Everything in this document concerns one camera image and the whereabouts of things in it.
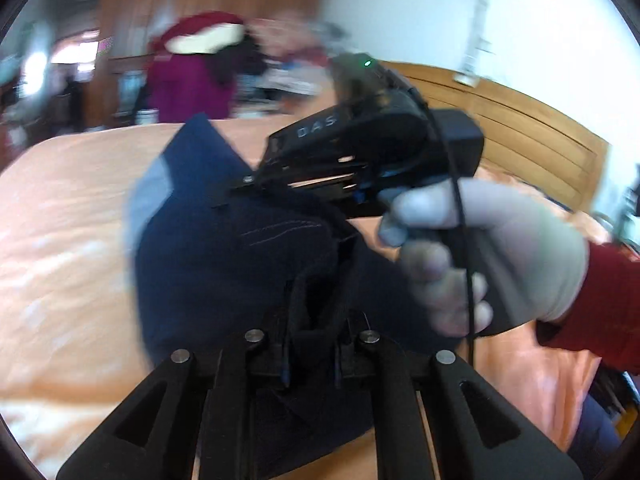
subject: headboard panel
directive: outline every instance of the headboard panel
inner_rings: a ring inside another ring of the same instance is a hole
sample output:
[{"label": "headboard panel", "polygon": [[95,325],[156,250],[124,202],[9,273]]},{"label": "headboard panel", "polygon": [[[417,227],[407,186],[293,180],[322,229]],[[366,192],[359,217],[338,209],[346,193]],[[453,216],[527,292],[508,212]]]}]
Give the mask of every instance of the headboard panel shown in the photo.
[{"label": "headboard panel", "polygon": [[409,78],[433,108],[457,107],[486,137],[482,160],[533,184],[574,210],[589,211],[608,144],[558,110],[488,80],[476,88],[455,72],[409,63],[387,65]]}]

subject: gloved hand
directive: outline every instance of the gloved hand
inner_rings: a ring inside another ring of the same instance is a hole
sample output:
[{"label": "gloved hand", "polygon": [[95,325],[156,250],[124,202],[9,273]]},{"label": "gloved hand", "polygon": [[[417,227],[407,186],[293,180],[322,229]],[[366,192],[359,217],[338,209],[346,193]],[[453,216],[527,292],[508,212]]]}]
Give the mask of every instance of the gloved hand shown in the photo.
[{"label": "gloved hand", "polygon": [[[526,304],[520,318],[554,321],[572,303],[586,275],[589,246],[582,235],[543,205],[515,189],[494,182],[460,178],[460,194],[468,227],[485,229],[513,266]],[[414,294],[428,310],[434,329],[449,336],[468,332],[465,272],[455,269],[446,246],[412,239],[412,228],[446,229],[458,225],[452,183],[412,189],[392,202],[378,236],[389,246],[402,246],[400,264],[412,280]],[[476,332],[493,317],[482,301],[484,276],[472,278]]]}]

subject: maroon sleeve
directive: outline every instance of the maroon sleeve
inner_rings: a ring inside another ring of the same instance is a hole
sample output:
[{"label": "maroon sleeve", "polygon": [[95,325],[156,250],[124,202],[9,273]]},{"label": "maroon sleeve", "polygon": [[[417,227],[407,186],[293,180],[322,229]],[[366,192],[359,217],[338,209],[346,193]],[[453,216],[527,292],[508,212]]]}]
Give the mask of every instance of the maroon sleeve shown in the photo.
[{"label": "maroon sleeve", "polygon": [[587,349],[613,368],[640,373],[640,263],[590,244],[589,269],[564,323],[538,325],[545,346]]}]

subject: metal screw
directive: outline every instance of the metal screw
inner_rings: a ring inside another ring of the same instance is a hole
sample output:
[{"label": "metal screw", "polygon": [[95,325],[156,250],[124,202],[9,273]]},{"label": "metal screw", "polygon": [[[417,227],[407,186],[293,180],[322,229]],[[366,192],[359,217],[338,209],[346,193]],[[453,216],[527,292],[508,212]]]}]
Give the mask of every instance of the metal screw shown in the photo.
[{"label": "metal screw", "polygon": [[380,334],[375,330],[363,330],[362,332],[360,332],[360,335],[358,337],[360,338],[360,341],[370,345],[380,341]]},{"label": "metal screw", "polygon": [[456,355],[452,351],[449,351],[449,350],[440,350],[436,354],[436,359],[441,364],[450,365],[450,364],[453,364],[455,362]]},{"label": "metal screw", "polygon": [[189,357],[191,355],[189,354],[188,350],[185,350],[184,348],[180,348],[179,350],[174,351],[174,353],[171,354],[171,361],[173,361],[174,363],[185,363],[189,360]]},{"label": "metal screw", "polygon": [[252,328],[244,334],[244,339],[249,343],[259,343],[264,337],[264,332],[259,328]]}]

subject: black cable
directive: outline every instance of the black cable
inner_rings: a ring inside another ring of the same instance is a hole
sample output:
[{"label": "black cable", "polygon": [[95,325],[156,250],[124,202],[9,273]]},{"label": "black cable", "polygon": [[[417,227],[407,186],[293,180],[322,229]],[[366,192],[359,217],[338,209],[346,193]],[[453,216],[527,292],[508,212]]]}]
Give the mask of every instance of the black cable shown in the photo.
[{"label": "black cable", "polygon": [[420,104],[422,111],[424,111],[430,126],[433,128],[434,133],[438,137],[438,140],[442,143],[442,147],[447,155],[447,161],[449,163],[449,175],[453,184],[453,197],[458,210],[458,227],[456,229],[462,236],[462,266],[465,269],[466,278],[466,309],[469,316],[468,320],[468,334],[466,335],[466,346],[468,351],[468,363],[471,367],[474,367],[474,346],[476,340],[476,323],[475,323],[475,305],[474,305],[474,287],[472,282],[473,273],[470,269],[469,259],[469,233],[466,227],[465,208],[462,204],[462,195],[460,195],[460,185],[458,180],[460,179],[460,173],[458,172],[458,166],[453,157],[452,149],[450,148],[449,141],[442,133],[442,129],[438,124],[438,121],[433,116],[433,112],[430,110],[429,105],[425,102],[420,92],[415,87],[409,90],[416,103]]}]

